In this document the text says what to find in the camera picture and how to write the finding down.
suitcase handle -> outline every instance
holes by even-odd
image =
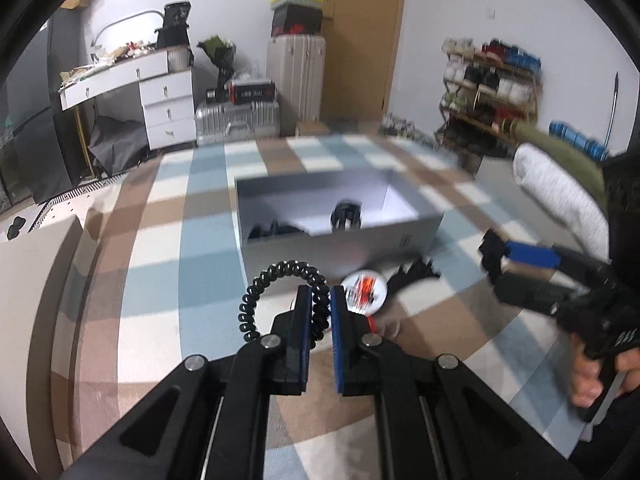
[[[238,121],[237,123],[229,123],[226,126],[225,136],[228,136],[231,133],[231,130],[246,130],[248,132],[252,132],[253,127],[246,121]]]

metal screw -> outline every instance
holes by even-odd
[[[455,370],[458,368],[460,361],[455,355],[451,354],[442,354],[438,357],[438,366],[443,370]]]
[[[280,339],[280,336],[277,336],[275,334],[267,334],[262,339],[260,339],[260,344],[265,348],[277,348],[278,346],[280,346],[281,342],[282,339]]]
[[[378,346],[382,343],[382,338],[376,333],[369,332],[362,336],[362,343],[364,346]]]
[[[188,371],[194,372],[200,370],[206,362],[207,360],[201,355],[190,355],[184,360],[184,367],[187,368]]]

desk drawer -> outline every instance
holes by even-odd
[[[193,98],[181,97],[165,103],[147,105],[143,109],[146,127],[171,124],[181,119],[193,119]]]
[[[71,108],[78,103],[82,103],[84,101],[87,101],[87,99],[92,99],[100,94],[109,91],[111,89],[110,80],[111,71],[105,70],[104,72],[99,72],[96,75],[93,75],[85,79],[84,81],[80,81],[75,85],[65,89],[65,109]]]
[[[149,139],[149,147],[152,150],[191,142],[196,140],[196,123],[193,119],[182,119],[170,124],[160,124],[146,129],[146,137]]]
[[[156,77],[140,83],[140,100],[143,106],[192,95],[191,70]]]
[[[109,70],[111,89],[149,79],[169,72],[166,52],[149,54],[116,64]]]

white wall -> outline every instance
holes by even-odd
[[[88,56],[93,51],[90,43],[105,25],[140,10],[162,11],[164,4],[181,0],[93,0],[91,7],[82,12],[84,38],[81,50]],[[204,90],[215,86],[217,69],[196,44],[211,36],[220,36],[238,46],[236,66],[254,64],[261,73],[266,69],[267,42],[271,35],[271,0],[189,0],[191,14],[188,23],[191,47],[196,64],[196,101],[204,98]],[[154,29],[161,26],[160,16],[149,14],[132,23],[113,27],[98,39],[98,44],[114,48],[125,41],[155,39]],[[101,114],[119,119],[142,119],[140,99],[135,86],[110,92],[98,101]]]
[[[489,19],[488,10],[495,10]],[[584,0],[405,0],[390,110],[427,132],[442,124],[438,103],[446,37],[516,43],[542,58],[545,85],[538,126],[572,124],[604,140],[620,73],[609,147],[626,150],[638,104],[639,74],[613,33]]]

checkered bedspread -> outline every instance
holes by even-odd
[[[242,345],[236,178],[358,166],[402,172],[444,212],[426,255],[442,278],[411,286],[383,314],[401,320],[397,342],[417,356],[457,355],[569,455],[582,424],[564,386],[567,338],[545,317],[498,304],[479,268],[489,227],[536,237],[428,147],[352,135],[172,153],[96,199],[56,328],[52,403],[65,466],[185,357],[215,359]],[[291,300],[261,301],[258,329],[268,332]],[[372,400],[335,393],[330,341],[312,351],[307,393],[278,397],[270,410],[265,478],[380,477]]]

